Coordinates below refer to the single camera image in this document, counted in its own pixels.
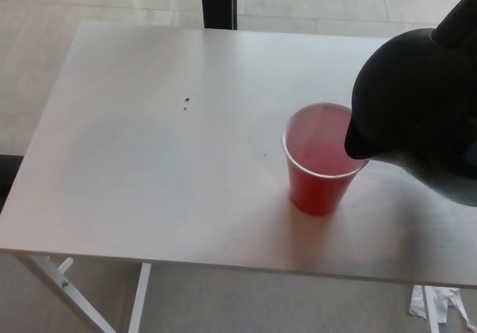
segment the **tabletop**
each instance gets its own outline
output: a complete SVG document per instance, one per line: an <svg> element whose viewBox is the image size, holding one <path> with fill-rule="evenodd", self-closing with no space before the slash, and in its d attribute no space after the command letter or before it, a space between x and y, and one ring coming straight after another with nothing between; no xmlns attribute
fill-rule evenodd
<svg viewBox="0 0 477 333"><path fill-rule="evenodd" d="M370 162L288 199L280 136L350 105L383 39L83 23L0 215L0 250L477 286L477 209Z"/></svg>

